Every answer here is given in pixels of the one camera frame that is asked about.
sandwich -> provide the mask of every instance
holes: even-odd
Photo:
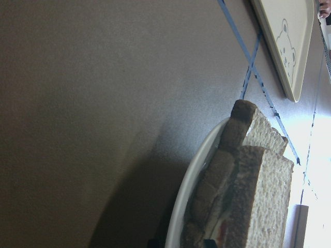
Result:
[[[294,166],[287,143],[255,104],[237,100],[188,202],[181,247],[282,247]]]

plate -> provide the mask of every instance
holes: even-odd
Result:
[[[186,170],[170,218],[165,248],[180,248],[180,236],[184,226],[187,202],[197,184],[200,171],[212,159],[228,120],[228,118],[223,120],[211,130]]]
[[[251,0],[285,94],[298,102],[315,13],[314,1]]]

hand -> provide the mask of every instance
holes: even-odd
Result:
[[[319,0],[320,18],[327,18],[331,13],[331,0]]]

bear face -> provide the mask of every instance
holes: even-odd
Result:
[[[295,55],[295,49],[291,45],[291,40],[289,37],[289,28],[286,19],[283,19],[282,31],[280,32],[279,36],[276,39],[276,44],[287,78],[292,87],[293,70],[296,63],[296,55]]]

beige tray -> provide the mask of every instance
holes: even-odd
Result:
[[[285,94],[298,102],[314,18],[313,0],[251,0]]]

